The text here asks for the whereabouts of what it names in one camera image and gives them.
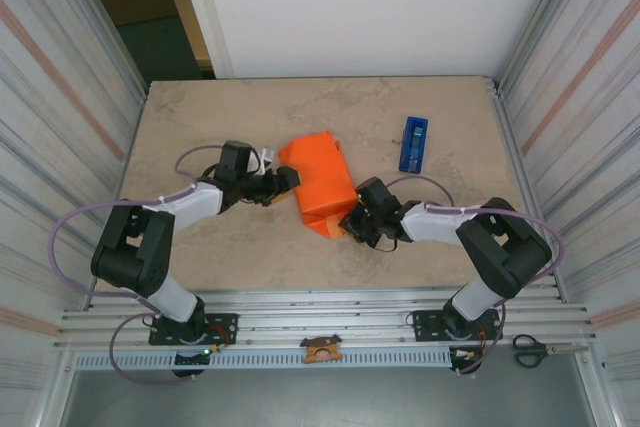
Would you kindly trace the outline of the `orange cloth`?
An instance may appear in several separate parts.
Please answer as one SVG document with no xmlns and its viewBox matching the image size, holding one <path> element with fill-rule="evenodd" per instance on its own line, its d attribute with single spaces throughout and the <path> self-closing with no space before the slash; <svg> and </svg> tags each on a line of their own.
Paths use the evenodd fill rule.
<svg viewBox="0 0 640 427">
<path fill-rule="evenodd" d="M 282 166 L 298 172 L 294 189 L 303 224 L 321 236 L 344 235 L 339 223 L 358 201 L 340 143 L 329 132 L 299 137 L 278 152 Z"/>
</svg>

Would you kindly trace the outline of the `blue tape dispenser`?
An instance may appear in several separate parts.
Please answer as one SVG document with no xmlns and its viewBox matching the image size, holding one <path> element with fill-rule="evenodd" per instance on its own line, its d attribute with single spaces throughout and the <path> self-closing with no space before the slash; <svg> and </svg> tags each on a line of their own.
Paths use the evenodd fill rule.
<svg viewBox="0 0 640 427">
<path fill-rule="evenodd" d="M 398 169 L 420 174 L 425 154 L 429 122 L 426 118 L 409 116 L 402 135 Z"/>
</svg>

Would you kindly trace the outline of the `brown cartoon figure decoration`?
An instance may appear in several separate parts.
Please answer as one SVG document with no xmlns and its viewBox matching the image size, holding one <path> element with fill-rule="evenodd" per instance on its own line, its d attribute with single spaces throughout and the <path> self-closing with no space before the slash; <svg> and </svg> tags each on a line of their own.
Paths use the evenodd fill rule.
<svg viewBox="0 0 640 427">
<path fill-rule="evenodd" d="M 338 335 L 304 338 L 300 347 L 306 349 L 305 364 L 317 364 L 341 361 L 343 356 L 339 352 L 342 339 Z"/>
</svg>

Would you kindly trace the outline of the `black controller board orange plugs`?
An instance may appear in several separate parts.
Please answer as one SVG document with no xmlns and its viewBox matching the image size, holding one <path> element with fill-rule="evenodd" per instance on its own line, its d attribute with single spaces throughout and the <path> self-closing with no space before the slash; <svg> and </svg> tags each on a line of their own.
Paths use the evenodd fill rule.
<svg viewBox="0 0 640 427">
<path fill-rule="evenodd" d="M 460 346 L 449 348 L 451 367 L 457 375 L 473 374 L 481 366 L 484 349 L 481 346 Z"/>
</svg>

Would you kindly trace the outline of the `black controller board green light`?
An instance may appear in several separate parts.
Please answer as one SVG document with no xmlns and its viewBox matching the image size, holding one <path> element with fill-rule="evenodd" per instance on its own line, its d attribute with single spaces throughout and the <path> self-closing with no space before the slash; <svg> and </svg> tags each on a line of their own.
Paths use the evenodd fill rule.
<svg viewBox="0 0 640 427">
<path fill-rule="evenodd" d="M 213 345 L 200 352 L 177 352 L 172 373 L 177 378 L 193 379 L 206 370 L 206 366 L 211 364 L 214 355 L 220 351 L 218 345 Z"/>
</svg>

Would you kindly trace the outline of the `aluminium side rail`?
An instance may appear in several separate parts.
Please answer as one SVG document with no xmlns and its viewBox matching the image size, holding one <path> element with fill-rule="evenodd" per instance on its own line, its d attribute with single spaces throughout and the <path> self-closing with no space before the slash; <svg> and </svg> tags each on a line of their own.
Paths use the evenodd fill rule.
<svg viewBox="0 0 640 427">
<path fill-rule="evenodd" d="M 536 224 L 536 231 L 543 236 L 543 238 L 549 243 L 552 252 L 553 260 L 552 265 L 554 268 L 545 267 L 542 272 L 545 274 L 541 277 L 541 280 L 553 278 L 555 286 L 558 290 L 558 296 L 563 304 L 568 302 L 566 294 L 564 292 L 564 282 L 556 272 L 564 260 L 566 253 L 566 246 L 564 240 L 555 228 L 550 230 L 550 226 L 547 224 L 542 211 L 538 205 L 533 186 L 527 175 L 524 163 L 524 157 L 521 153 L 521 149 L 518 145 L 516 136 L 511 125 L 504 96 L 501 90 L 497 86 L 497 83 L 488 77 L 484 78 L 484 83 L 487 91 L 487 95 L 491 102 L 496 117 L 496 122 L 500 130 L 505 149 L 509 158 L 509 162 L 512 167 L 512 171 L 521 194 L 524 211 L 534 218 L 543 222 L 542 225 Z"/>
<path fill-rule="evenodd" d="M 145 85 L 145 89 L 144 89 L 144 93 L 142 94 L 139 102 L 138 102 L 138 113 L 136 114 L 135 117 L 135 122 L 134 122 L 134 127 L 133 127 L 133 132 L 131 134 L 131 138 L 130 138 L 130 142 L 129 142 L 129 146 L 127 147 L 127 149 L 125 150 L 125 154 L 123 157 L 123 160 L 121 160 L 120 162 L 120 175 L 118 177 L 118 184 L 114 190 L 114 193 L 112 195 L 112 199 L 111 200 L 119 200 L 121 197 L 121 191 L 122 191 L 122 186 L 124 184 L 124 179 L 126 176 L 126 172 L 127 172 L 127 168 L 129 166 L 129 162 L 130 162 L 130 158 L 132 155 L 132 151 L 133 151 L 133 147 L 135 144 L 135 139 L 139 130 L 139 125 L 141 122 L 141 118 L 143 115 L 143 111 L 144 111 L 144 107 L 148 98 L 148 93 L 151 87 L 151 83 L 148 83 L 147 85 Z M 91 295 L 92 297 L 99 297 L 98 295 L 98 287 L 100 287 L 100 280 L 97 277 L 93 277 L 92 278 L 92 282 L 90 284 L 90 287 L 93 289 L 94 293 L 93 294 L 86 294 L 86 295 Z"/>
</svg>

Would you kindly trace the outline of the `aluminium rail frame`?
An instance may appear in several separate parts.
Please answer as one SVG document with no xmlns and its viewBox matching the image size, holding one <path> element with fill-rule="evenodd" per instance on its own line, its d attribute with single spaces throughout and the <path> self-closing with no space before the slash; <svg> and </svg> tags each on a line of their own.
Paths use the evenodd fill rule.
<svg viewBox="0 0 640 427">
<path fill-rule="evenodd" d="M 414 342 L 409 325 L 415 310 L 437 309 L 453 294 L 446 287 L 335 290 L 219 290 L 202 291 L 209 313 L 236 313 L 239 348 L 295 347 L 304 337 L 339 335 L 353 347 L 396 346 Z M 592 342 L 596 338 L 587 309 L 561 299 L 554 281 L 544 279 L 507 302 L 504 337 L 531 334 L 540 341 Z M 66 312 L 55 349 L 104 350 L 111 337 L 117 347 L 147 348 L 149 331 L 139 320 L 121 332 L 116 327 L 142 312 L 127 299 L 98 298 L 86 311 Z"/>
</svg>

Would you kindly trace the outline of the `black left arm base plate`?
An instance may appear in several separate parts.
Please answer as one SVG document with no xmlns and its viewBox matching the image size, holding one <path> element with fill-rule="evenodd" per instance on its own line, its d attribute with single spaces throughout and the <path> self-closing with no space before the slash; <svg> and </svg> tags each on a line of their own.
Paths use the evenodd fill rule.
<svg viewBox="0 0 640 427">
<path fill-rule="evenodd" d="M 238 332 L 237 314 L 204 313 L 186 323 L 164 316 L 154 319 L 148 338 L 152 346 L 233 345 Z"/>
</svg>

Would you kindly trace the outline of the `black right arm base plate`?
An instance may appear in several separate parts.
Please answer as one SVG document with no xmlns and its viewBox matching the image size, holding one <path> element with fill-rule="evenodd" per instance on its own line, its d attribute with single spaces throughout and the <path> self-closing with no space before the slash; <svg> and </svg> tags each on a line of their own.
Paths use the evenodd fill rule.
<svg viewBox="0 0 640 427">
<path fill-rule="evenodd" d="M 468 342 L 501 339 L 498 312 L 490 309 L 478 319 L 468 321 L 455 311 L 422 310 L 410 314 L 417 342 Z"/>
</svg>

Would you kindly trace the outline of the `white door frame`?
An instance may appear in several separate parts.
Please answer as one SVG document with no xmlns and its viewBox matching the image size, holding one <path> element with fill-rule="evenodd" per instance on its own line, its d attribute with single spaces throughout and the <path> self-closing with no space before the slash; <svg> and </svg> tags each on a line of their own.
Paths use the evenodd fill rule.
<svg viewBox="0 0 640 427">
<path fill-rule="evenodd" d="M 235 77 L 215 0 L 191 0 L 217 79 Z"/>
</svg>

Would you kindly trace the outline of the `black-handled scissors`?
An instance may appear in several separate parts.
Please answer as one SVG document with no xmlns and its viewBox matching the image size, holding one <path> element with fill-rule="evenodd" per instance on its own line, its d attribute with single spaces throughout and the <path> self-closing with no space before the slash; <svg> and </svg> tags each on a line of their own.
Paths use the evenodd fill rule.
<svg viewBox="0 0 640 427">
<path fill-rule="evenodd" d="M 544 359 L 552 355 L 575 354 L 589 349 L 587 345 L 546 344 L 529 334 L 520 334 L 513 338 L 516 363 L 527 369 L 537 368 Z"/>
</svg>

